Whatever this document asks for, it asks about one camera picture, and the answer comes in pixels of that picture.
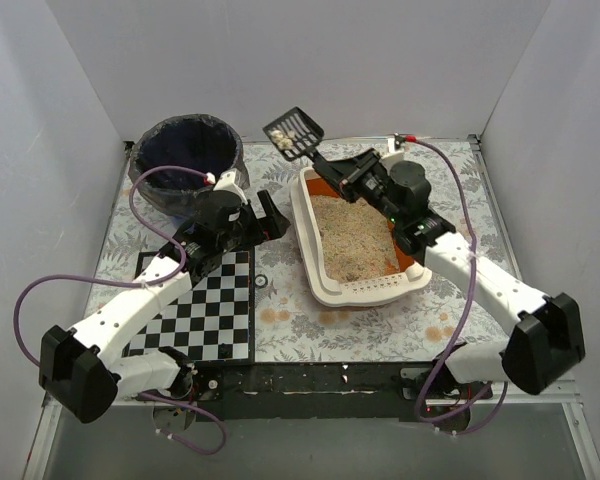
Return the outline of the black litter scoop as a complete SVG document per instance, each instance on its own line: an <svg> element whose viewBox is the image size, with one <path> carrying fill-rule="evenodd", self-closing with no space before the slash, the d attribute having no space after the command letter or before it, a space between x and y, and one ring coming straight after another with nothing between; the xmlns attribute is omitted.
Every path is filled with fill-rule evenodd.
<svg viewBox="0 0 600 480"><path fill-rule="evenodd" d="M324 139L324 130L302 109L293 107L263 128L267 139L289 162L314 159Z"/></svg>

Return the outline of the white orange litter box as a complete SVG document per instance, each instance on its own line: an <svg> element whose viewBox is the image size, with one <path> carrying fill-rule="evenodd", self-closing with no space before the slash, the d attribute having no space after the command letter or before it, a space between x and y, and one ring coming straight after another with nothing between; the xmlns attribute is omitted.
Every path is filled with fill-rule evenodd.
<svg viewBox="0 0 600 480"><path fill-rule="evenodd" d="M424 289L432 272L401 253L392 224L350 204L310 167L290 183L294 228L313 296L328 307L372 307Z"/></svg>

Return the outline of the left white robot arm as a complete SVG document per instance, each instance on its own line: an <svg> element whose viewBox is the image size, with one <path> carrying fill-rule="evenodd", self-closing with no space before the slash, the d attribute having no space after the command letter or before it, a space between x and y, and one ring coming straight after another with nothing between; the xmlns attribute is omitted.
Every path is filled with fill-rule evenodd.
<svg viewBox="0 0 600 480"><path fill-rule="evenodd" d="M194 362L171 346L132 357L122 351L172 301L216 270L223 257L283 237L289 220L266 190L258 193L264 214L226 190L212 191L201 209L185 220L134 286L65 330L42 337L39 384L79 421L101 417L115 400L161 391L173 400L194 386Z"/></svg>

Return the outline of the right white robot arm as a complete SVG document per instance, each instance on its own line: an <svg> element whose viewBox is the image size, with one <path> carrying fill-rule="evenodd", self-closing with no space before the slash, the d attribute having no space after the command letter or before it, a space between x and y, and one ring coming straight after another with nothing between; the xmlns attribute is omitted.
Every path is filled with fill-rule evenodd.
<svg viewBox="0 0 600 480"><path fill-rule="evenodd" d="M524 284L478 255L455 226L429 204L431 185L418 163L399 160L391 167L370 149L348 159L311 156L314 171L344 200L365 200L393 225L398 248L419 265L463 290L500 325L501 344L454 346L440 358L444 379L453 384L511 382L538 395L585 357L578 303Z"/></svg>

